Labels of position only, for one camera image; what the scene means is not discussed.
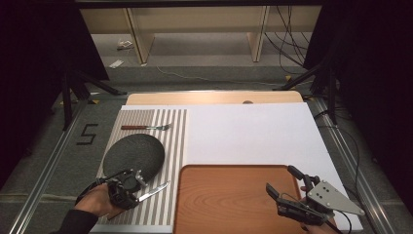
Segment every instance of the metal fork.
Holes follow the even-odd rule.
[[[146,126],[146,125],[122,125],[121,130],[168,130],[172,124],[163,126]]]

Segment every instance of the white and gray striped placemat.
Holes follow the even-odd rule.
[[[120,110],[112,134],[107,143],[105,154],[119,139],[133,134],[148,134],[156,137],[166,151],[165,163],[161,171],[149,182],[149,186],[138,191],[140,195],[170,180],[169,186],[157,195],[145,200],[138,207],[119,214],[110,221],[101,217],[97,224],[108,225],[173,225],[176,192],[180,169],[185,165],[185,138],[188,121],[186,109]],[[167,131],[121,130],[122,125],[161,126],[172,124]],[[97,177],[103,176],[102,163]]]

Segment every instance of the white tabletop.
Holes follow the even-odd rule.
[[[292,165],[327,180],[347,196],[305,102],[122,107],[135,109],[188,110],[185,165]],[[354,231],[362,230],[356,215],[348,217]],[[335,221],[340,230],[349,230],[341,214],[336,213]]]

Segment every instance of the metal rail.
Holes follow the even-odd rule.
[[[81,100],[76,105],[76,109],[73,113],[74,118],[72,123],[68,126],[66,131],[64,131],[60,136],[60,139],[58,140],[57,145],[51,157],[49,158],[45,168],[43,169],[42,173],[37,179],[36,184],[30,192],[30,195],[27,197],[27,200],[25,201],[24,205],[19,211],[19,214],[17,215],[16,220],[9,232],[10,234],[24,233],[30,219],[33,217],[33,214],[37,208],[37,205],[39,204],[42,194],[46,190],[46,187],[48,186],[49,181],[53,173],[55,172],[55,168],[72,134],[73,128],[76,126],[79,116],[85,109],[87,104],[87,100]]]
[[[319,109],[319,111],[323,111],[327,108],[325,102],[322,99],[318,98],[317,108]],[[328,116],[324,115],[323,121],[326,126],[332,128],[335,127]],[[357,189],[359,195],[361,196],[362,202],[364,202],[364,205],[367,208],[366,214],[369,215],[369,217],[372,219],[375,225],[374,227],[378,231],[378,233],[395,233],[393,225],[389,221],[389,216],[386,214],[386,211],[383,209],[378,198],[374,194],[374,191],[368,184],[362,170],[357,166],[357,158],[352,153],[349,145],[344,140],[340,129],[332,128],[328,128],[328,130],[332,138],[334,139],[341,156],[343,157],[343,161],[346,164],[347,169],[349,170],[353,179],[356,179],[357,175]]]

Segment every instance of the cable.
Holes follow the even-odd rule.
[[[183,76],[183,75],[179,75],[177,73],[174,72],[166,72],[161,70],[161,68],[159,66],[156,66],[158,68],[158,70],[161,73],[167,74],[167,75],[174,75],[180,78],[184,78],[184,79],[198,79],[198,80],[204,80],[204,81],[210,81],[210,82],[229,82],[229,83],[236,83],[236,84],[257,84],[257,85],[266,85],[266,86],[281,86],[281,85],[277,85],[277,84],[271,84],[271,83],[263,83],[263,82],[243,82],[243,81],[232,81],[232,80],[212,80],[212,79],[208,79],[208,78],[204,78],[204,77],[199,77],[199,76]]]
[[[301,35],[303,35],[304,39],[307,41],[307,43],[310,43],[309,39],[307,39],[306,35],[304,35],[303,32],[301,32]]]
[[[281,19],[282,19],[282,23],[283,23],[283,25],[284,25],[284,27],[285,27],[285,34],[284,34],[284,39],[283,39],[283,41],[285,41],[286,35],[288,34],[289,37],[291,38],[292,44],[294,45],[294,51],[295,51],[297,57],[299,58],[299,60],[301,61],[300,56],[298,55],[298,53],[301,55],[301,57],[302,57],[303,59],[304,59],[304,56],[303,56],[303,54],[301,53],[301,50],[300,50],[300,48],[298,47],[297,43],[295,42],[294,37],[292,36],[292,33],[291,33],[291,31],[292,31],[292,29],[291,29],[292,8],[291,8],[291,6],[288,6],[288,23],[285,23],[285,20],[284,20],[284,18],[283,18],[283,16],[282,16],[282,13],[281,13],[280,8],[279,8],[278,6],[277,6],[277,11],[279,12],[280,17],[281,17]]]
[[[346,214],[344,214],[343,212],[340,212],[340,211],[337,211],[337,212],[341,213],[341,215],[343,215],[347,219],[347,221],[349,222],[349,232],[348,232],[348,234],[352,233],[353,226],[352,226],[352,222],[350,221],[349,217]]]
[[[333,127],[333,126],[318,126],[318,128],[319,128],[319,129],[321,129],[321,128],[335,129],[335,130],[338,130],[338,131],[340,131],[340,132],[342,132],[342,133],[345,133],[346,135],[348,135],[348,136],[352,139],[353,143],[355,144],[356,153],[357,153],[357,164],[356,164],[356,175],[355,175],[355,189],[356,189],[356,191],[353,191],[352,189],[350,189],[349,187],[347,187],[347,186],[345,186],[345,185],[343,185],[343,186],[344,186],[344,188],[345,188],[346,190],[350,191],[350,192],[356,197],[356,199],[358,200],[358,202],[360,203],[360,205],[362,206],[362,208],[366,211],[366,208],[365,208],[364,204],[361,202],[361,199],[359,198],[358,187],[357,187],[358,171],[359,171],[359,162],[360,162],[360,155],[359,155],[359,150],[358,150],[358,146],[357,146],[357,141],[355,140],[355,138],[354,138],[350,133],[348,133],[347,131],[344,131],[343,129],[339,129],[338,127]],[[373,233],[377,233],[377,231],[376,231],[373,223],[372,223],[371,220],[370,220],[370,217],[369,217],[368,215],[366,215],[365,217],[366,217],[366,219],[367,219],[370,227],[372,228]]]
[[[277,38],[279,38],[281,41],[282,41],[282,38],[279,36],[279,34],[277,34],[277,32],[274,32],[274,34],[277,36]],[[294,45],[294,44],[291,44],[291,43],[289,43],[289,42],[286,42],[286,41],[284,41],[284,43],[285,44],[287,44],[288,46],[296,46],[296,47],[298,47],[298,48],[300,48],[300,49],[303,49],[303,50],[308,50],[307,48],[305,48],[305,47],[302,47],[302,46],[298,46],[298,45]]]
[[[264,35],[267,37],[267,39],[270,41],[271,45],[273,45],[274,48],[276,48],[280,54],[282,54],[283,56],[287,57],[288,59],[290,59],[291,61],[295,62],[297,65],[299,66],[303,66],[303,64],[300,61],[297,61],[296,59],[292,58],[289,54],[287,54],[286,52],[284,52],[280,47],[278,47],[271,39],[270,37],[267,35],[267,33],[264,33]]]

